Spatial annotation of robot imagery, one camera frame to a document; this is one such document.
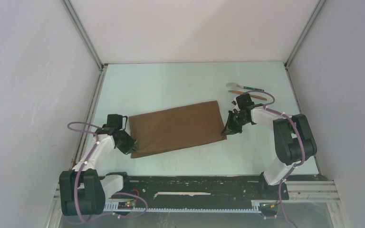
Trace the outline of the brown cloth napkin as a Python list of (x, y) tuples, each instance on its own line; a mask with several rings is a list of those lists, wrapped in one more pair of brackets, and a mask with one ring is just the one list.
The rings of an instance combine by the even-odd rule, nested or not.
[(180, 106), (129, 118), (137, 159), (226, 140), (217, 101)]

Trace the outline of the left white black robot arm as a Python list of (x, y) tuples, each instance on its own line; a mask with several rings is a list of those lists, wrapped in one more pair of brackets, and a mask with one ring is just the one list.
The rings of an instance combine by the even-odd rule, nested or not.
[(126, 172), (112, 172), (99, 176), (104, 159), (111, 151), (118, 149), (129, 155), (137, 151), (137, 140), (126, 132), (128, 117), (109, 114), (103, 126), (95, 131), (85, 132), (93, 136), (88, 152), (69, 171), (59, 176), (61, 209), (64, 216), (99, 215), (105, 202), (115, 193), (120, 198), (129, 196), (131, 184)]

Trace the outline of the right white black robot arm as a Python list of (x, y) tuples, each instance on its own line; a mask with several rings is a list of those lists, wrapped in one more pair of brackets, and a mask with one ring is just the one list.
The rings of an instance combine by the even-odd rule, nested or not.
[(261, 174), (263, 182), (257, 186), (258, 194), (269, 199), (276, 193), (276, 185), (316, 155), (317, 144), (309, 122), (303, 114), (288, 115), (271, 109), (270, 104), (256, 104), (248, 92), (235, 97), (232, 104), (222, 135), (242, 133), (247, 124), (261, 124), (273, 131), (276, 158)]

